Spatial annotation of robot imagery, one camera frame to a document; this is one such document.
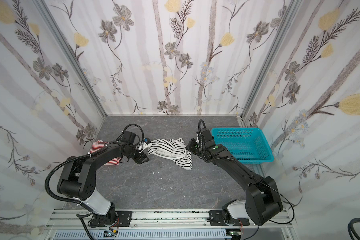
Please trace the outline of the black white striped tank top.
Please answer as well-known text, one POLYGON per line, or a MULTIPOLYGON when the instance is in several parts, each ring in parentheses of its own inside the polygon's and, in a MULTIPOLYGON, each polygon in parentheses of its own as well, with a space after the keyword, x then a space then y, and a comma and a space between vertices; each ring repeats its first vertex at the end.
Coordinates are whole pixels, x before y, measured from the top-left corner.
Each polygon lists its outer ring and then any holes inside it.
POLYGON ((182 138, 153 140, 148 145, 148 154, 171 160, 185 170, 193 168, 191 152, 182 138))

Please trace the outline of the red white striped tank top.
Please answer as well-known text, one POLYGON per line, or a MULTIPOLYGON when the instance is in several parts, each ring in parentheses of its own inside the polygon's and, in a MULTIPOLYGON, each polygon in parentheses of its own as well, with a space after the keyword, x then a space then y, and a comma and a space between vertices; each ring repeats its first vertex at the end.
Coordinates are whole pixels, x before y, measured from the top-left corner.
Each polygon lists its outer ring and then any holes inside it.
MULTIPOLYGON (((108 145, 108 142, 104 142, 102 140, 98 140, 97 142, 93 143, 89 154, 91 154, 92 156, 94 155, 94 152, 98 152, 99 150, 101 150, 102 148, 104 148, 106 145, 108 145)), ((117 166, 120 164, 120 161, 122 159, 122 157, 116 157, 116 155, 113 155, 113 159, 111 159, 111 152, 110 151, 104 151, 98 155, 96 155, 97 160, 99 160, 99 164, 98 166, 117 166)))

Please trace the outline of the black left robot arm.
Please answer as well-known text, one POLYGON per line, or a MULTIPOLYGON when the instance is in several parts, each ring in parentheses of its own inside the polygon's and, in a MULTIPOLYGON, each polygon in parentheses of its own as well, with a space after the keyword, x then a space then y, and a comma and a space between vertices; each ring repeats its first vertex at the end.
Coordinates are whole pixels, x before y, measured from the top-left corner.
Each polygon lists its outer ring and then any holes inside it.
POLYGON ((63 166, 57 192, 89 211, 91 228, 112 227, 120 217, 115 204, 103 197, 97 190, 97 170, 115 158, 132 159, 136 164, 149 161, 146 153, 123 142, 111 142, 86 157, 67 159, 63 166))

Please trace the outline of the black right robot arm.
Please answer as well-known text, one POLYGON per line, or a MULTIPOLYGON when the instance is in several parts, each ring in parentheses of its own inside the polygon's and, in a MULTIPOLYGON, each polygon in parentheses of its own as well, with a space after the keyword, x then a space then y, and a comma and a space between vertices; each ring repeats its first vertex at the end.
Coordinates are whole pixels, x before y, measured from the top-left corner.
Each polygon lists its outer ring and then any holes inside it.
POLYGON ((250 219, 261 226, 280 213, 284 206, 277 184, 247 168, 245 162, 273 160, 268 142, 259 128, 200 128, 187 150, 206 163, 228 173, 244 190, 245 200, 232 200, 222 207, 219 216, 211 217, 218 225, 234 225, 250 219))

